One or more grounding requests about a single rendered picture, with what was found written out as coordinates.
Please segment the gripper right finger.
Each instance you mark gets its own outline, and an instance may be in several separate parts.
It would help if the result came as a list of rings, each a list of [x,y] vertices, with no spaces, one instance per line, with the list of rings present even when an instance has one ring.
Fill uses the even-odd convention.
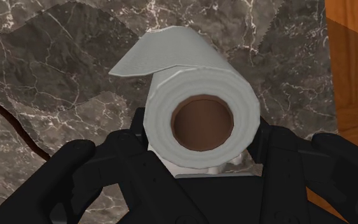
[[[263,164],[260,224],[358,224],[358,146],[337,134],[311,140],[260,120],[248,152]]]

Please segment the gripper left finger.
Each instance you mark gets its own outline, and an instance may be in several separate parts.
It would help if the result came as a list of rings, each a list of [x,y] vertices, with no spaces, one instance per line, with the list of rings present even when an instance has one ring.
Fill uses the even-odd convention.
[[[117,224],[209,224],[153,151],[138,108],[129,129],[100,145],[61,147],[0,205],[0,224],[79,224],[105,186],[120,186],[129,211]]]

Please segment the white toilet paper roll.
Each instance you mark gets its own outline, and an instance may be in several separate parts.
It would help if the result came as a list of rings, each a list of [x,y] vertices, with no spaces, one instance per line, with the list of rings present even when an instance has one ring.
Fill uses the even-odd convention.
[[[143,126],[149,150],[177,178],[222,176],[242,163],[260,124],[251,85],[197,32],[145,33],[110,70],[151,75]]]

